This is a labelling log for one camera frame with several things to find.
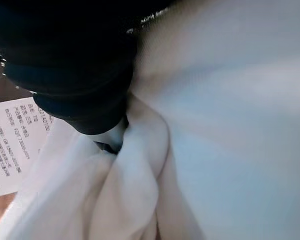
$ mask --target black object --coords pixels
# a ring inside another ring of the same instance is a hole
[[[0,0],[5,72],[35,102],[76,130],[97,135],[125,115],[141,20],[172,0]]]

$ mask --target white paper label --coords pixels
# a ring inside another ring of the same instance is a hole
[[[0,102],[0,196],[18,191],[52,123],[32,97]]]

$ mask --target crumpled fabric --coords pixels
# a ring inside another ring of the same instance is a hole
[[[120,153],[57,120],[0,240],[300,240],[300,0],[198,0],[143,38]]]

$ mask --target white cloth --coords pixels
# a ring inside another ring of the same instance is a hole
[[[56,121],[0,240],[300,240],[300,0],[180,4],[118,156]]]

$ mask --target printed label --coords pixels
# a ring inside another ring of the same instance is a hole
[[[0,196],[18,191],[53,121],[32,97],[0,102]]]

